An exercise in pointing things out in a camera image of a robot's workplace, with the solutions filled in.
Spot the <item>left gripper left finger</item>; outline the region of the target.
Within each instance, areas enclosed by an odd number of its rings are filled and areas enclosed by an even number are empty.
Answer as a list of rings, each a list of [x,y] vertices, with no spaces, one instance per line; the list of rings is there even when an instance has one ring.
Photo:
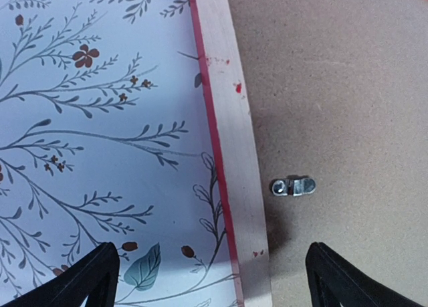
[[[56,278],[5,306],[113,306],[119,268],[120,258],[115,245],[104,242]]]

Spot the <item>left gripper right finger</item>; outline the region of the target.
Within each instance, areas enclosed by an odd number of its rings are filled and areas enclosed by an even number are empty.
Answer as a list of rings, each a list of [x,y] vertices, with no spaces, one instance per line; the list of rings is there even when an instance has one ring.
[[[368,277],[325,243],[310,245],[305,264],[313,306],[419,305]]]

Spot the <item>wooden picture frame red edge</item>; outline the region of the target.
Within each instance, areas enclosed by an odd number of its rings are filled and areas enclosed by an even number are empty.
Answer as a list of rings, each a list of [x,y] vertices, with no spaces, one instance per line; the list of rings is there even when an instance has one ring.
[[[257,144],[229,0],[191,0],[203,89],[246,306],[276,306]]]

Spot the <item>brown backing board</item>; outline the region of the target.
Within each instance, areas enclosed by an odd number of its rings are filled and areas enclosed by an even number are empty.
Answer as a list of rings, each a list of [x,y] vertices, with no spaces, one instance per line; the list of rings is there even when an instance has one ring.
[[[329,245],[427,303],[427,0],[229,0],[276,306]]]

